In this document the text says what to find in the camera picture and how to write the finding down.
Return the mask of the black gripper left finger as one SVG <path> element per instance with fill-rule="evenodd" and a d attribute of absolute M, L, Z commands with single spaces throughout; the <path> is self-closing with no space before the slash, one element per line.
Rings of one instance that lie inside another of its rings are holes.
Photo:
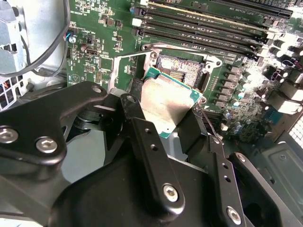
<path fill-rule="evenodd" d="M 29 175 L 39 180 L 52 177 L 67 154 L 66 139 L 76 117 L 85 110 L 110 101 L 106 90 L 84 81 L 38 98 L 0 114 L 0 172 Z M 185 197 L 152 122 L 145 119 L 138 99 L 122 94 L 113 111 L 100 113 L 112 118 L 105 128 L 131 141 L 146 198 L 163 215 L 178 215 Z"/>

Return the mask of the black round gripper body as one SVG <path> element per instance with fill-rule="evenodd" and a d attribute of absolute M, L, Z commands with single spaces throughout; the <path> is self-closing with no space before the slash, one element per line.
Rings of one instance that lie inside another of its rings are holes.
<path fill-rule="evenodd" d="M 209 173 L 164 151 L 124 155 L 67 187 L 55 202 L 51 227 L 212 227 L 221 223 Z"/>

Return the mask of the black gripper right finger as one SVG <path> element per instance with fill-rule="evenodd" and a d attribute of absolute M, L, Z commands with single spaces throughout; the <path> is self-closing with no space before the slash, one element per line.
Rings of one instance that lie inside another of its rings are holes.
<path fill-rule="evenodd" d="M 222 143 L 206 131 L 200 111 L 178 124 L 181 149 L 201 171 L 180 181 L 186 207 L 208 227 L 283 227 L 285 204 L 241 153 L 225 156 Z"/>

